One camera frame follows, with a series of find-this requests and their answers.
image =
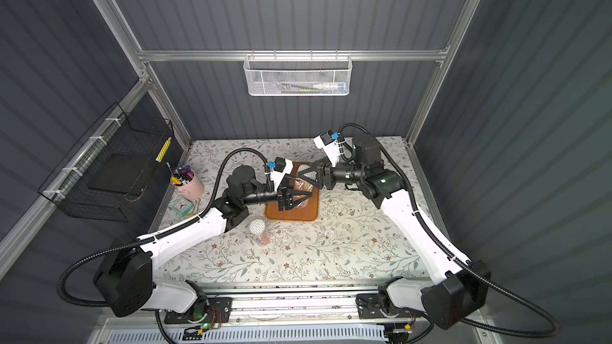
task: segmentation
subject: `wire mesh basket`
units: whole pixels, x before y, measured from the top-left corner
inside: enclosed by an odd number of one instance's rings
[[[73,218],[128,222],[138,217],[136,201],[163,164],[156,159],[173,135],[167,119],[121,113],[89,137],[79,160],[61,169],[61,181],[51,184],[50,176],[39,193]]]
[[[329,60],[260,60],[247,56],[244,74],[252,96],[346,96],[351,57]]]

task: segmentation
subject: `black wire basket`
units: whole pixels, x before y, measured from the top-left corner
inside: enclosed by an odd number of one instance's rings
[[[121,112],[70,167],[56,168],[39,194],[73,218],[128,222],[153,172],[162,165],[172,123],[164,118]]]

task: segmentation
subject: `aluminum frame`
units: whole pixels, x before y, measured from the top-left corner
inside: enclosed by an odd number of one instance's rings
[[[93,0],[93,2],[96,4],[98,11],[111,29],[136,73],[138,73],[138,75],[146,74],[153,80],[155,88],[149,91],[149,95],[157,105],[157,109],[162,114],[162,117],[172,121],[174,134],[180,146],[182,146],[183,149],[188,149],[191,144],[191,137],[189,136],[187,128],[180,119],[179,113],[174,109],[155,71],[153,71],[150,65],[143,63],[139,59],[137,52],[142,48],[134,32],[132,32],[132,29],[127,23],[127,20],[123,16],[123,13],[119,9],[119,5],[115,0]]]
[[[448,230],[446,230],[444,219],[442,219],[442,214],[440,214],[440,209],[438,209],[438,203],[436,203],[436,199],[433,197],[432,188],[429,187],[429,182],[427,181],[427,177],[425,176],[423,167],[420,164],[417,152],[416,150],[414,150],[414,147],[410,146],[406,147],[406,150],[408,151],[408,157],[410,158],[410,162],[412,163],[414,174],[417,177],[417,181],[419,182],[421,190],[423,190],[425,202],[427,202],[427,206],[429,207],[429,213],[432,216],[433,223],[450,241],[450,236],[448,235]]]
[[[417,114],[414,116],[410,129],[408,130],[408,134],[406,135],[409,146],[414,146],[414,143],[417,141],[419,133],[425,124],[425,119],[427,118],[429,111],[432,109],[433,102],[436,99],[442,84],[444,83],[448,70],[453,64],[455,55],[463,42],[466,32],[468,31],[472,18],[474,17],[474,13],[476,13],[478,4],[480,4],[480,0],[466,0],[463,4],[462,10],[457,17],[455,26],[453,27],[453,31],[448,39],[448,51],[446,52],[446,58],[440,63],[438,69],[436,69],[434,72],[430,85],[425,91],[423,100],[419,104]]]
[[[245,57],[260,60],[330,60],[353,61],[443,61],[443,50],[142,50],[141,61],[244,61]]]
[[[124,111],[131,111],[140,99],[147,93],[151,82],[149,78],[144,76],[139,79],[127,95],[119,103],[120,107]],[[108,115],[108,118],[116,118],[121,114],[121,109],[115,107],[115,109]],[[97,127],[97,129],[91,134],[92,136],[100,135],[106,128],[114,121],[106,119]],[[81,157],[87,152],[87,150],[93,145],[94,140],[88,139],[85,144],[75,153],[71,160],[66,164],[67,167],[73,166],[78,162]],[[51,181],[48,189],[55,189],[61,184],[65,177],[68,175],[66,170],[62,170],[57,174],[57,177]],[[17,258],[21,255],[23,250],[26,249],[27,245],[34,239],[35,235],[42,228],[45,222],[49,219],[51,214],[56,210],[56,206],[53,202],[48,199],[39,196],[36,201],[30,206],[25,214],[17,221],[15,226],[11,228],[8,234],[0,242],[0,280],[4,277],[6,272],[11,266],[17,261]]]

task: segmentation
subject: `pink pencil cup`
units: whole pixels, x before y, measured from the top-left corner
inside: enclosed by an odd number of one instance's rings
[[[204,195],[204,185],[202,185],[195,172],[193,172],[193,180],[189,181],[187,185],[176,186],[172,181],[170,183],[174,186],[176,192],[188,201],[195,202]]]

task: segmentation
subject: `white wire basket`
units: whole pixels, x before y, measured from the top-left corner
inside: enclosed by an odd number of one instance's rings
[[[352,70],[350,56],[328,60],[244,59],[251,96],[346,96]]]

